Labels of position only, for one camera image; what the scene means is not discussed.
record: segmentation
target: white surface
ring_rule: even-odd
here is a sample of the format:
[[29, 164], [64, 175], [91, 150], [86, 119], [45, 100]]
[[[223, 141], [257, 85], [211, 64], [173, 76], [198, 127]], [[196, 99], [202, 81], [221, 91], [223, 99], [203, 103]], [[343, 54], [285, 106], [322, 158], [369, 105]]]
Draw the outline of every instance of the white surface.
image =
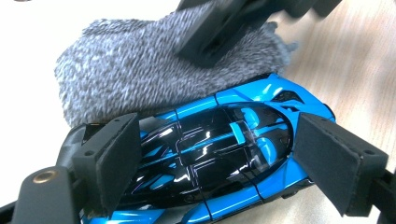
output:
[[177, 0], [0, 1], [0, 206], [21, 182], [55, 164], [69, 127], [53, 75], [61, 53], [96, 19], [158, 20]]

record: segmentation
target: gray knit fabric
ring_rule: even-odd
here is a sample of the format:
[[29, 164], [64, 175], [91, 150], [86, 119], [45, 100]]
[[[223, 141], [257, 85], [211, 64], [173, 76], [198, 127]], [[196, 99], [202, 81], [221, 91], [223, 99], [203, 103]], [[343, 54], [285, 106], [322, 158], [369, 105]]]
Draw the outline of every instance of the gray knit fabric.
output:
[[213, 2], [159, 21], [99, 20], [58, 59], [64, 117], [71, 127], [117, 116], [152, 113], [224, 90], [258, 74], [282, 74], [294, 45], [265, 23], [249, 32], [215, 67], [197, 67], [174, 46]]

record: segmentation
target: car window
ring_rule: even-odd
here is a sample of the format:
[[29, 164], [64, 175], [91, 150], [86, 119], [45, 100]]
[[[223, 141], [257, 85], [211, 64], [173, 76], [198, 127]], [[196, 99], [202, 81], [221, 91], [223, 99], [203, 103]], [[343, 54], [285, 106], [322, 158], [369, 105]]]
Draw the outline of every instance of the car window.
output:
[[185, 164], [195, 164], [213, 158], [215, 152], [238, 146], [230, 123], [205, 127], [184, 136], [177, 143], [177, 150]]
[[124, 200], [137, 207], [173, 207], [203, 200], [191, 168], [183, 166], [179, 157], [140, 170], [125, 192], [131, 194]]
[[143, 163], [156, 161], [160, 158], [172, 157], [177, 154], [178, 139], [176, 124], [160, 129], [142, 143]]
[[230, 118], [243, 121], [249, 134], [247, 156], [256, 175], [267, 172], [291, 151], [291, 127], [272, 107], [265, 104], [229, 105]]
[[204, 127], [217, 127], [229, 124], [230, 119], [220, 107], [189, 115], [180, 120], [181, 131], [184, 134], [194, 132]]
[[227, 160], [216, 159], [196, 166], [198, 184], [205, 198], [211, 199], [244, 188], [248, 179]]

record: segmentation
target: blue toy car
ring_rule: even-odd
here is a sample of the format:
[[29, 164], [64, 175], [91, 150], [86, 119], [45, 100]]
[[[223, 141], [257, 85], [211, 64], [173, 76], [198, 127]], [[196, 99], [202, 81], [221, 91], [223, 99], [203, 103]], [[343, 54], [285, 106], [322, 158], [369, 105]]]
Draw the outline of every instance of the blue toy car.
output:
[[277, 74], [140, 120], [142, 156], [111, 219], [84, 223], [202, 223], [289, 197], [314, 183], [293, 158], [300, 113], [335, 121]]

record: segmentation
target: model car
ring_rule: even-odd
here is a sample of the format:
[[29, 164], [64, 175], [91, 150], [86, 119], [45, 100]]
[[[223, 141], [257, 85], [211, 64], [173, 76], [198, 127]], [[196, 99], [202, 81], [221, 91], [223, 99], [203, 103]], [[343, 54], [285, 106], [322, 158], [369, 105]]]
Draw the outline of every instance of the model car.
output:
[[335, 121], [306, 89], [268, 74], [140, 120], [143, 159], [117, 211], [83, 222], [211, 222], [312, 186], [293, 158], [300, 113]]

